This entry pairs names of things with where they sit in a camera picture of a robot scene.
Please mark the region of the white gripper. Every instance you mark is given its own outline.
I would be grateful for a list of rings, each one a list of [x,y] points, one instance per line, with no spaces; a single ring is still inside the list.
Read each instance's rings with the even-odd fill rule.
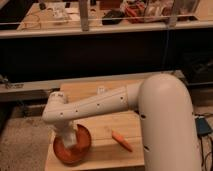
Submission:
[[[61,136],[64,143],[64,139],[69,135],[76,136],[75,124],[72,121],[61,122],[58,124],[58,134]]]

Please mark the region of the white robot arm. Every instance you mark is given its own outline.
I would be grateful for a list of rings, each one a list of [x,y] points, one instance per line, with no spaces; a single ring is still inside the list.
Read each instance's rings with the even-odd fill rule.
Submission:
[[[53,92],[42,119],[71,147],[76,138],[69,122],[127,110],[141,117],[146,171],[202,171],[192,100],[184,83],[170,74],[152,75],[72,103],[63,92]]]

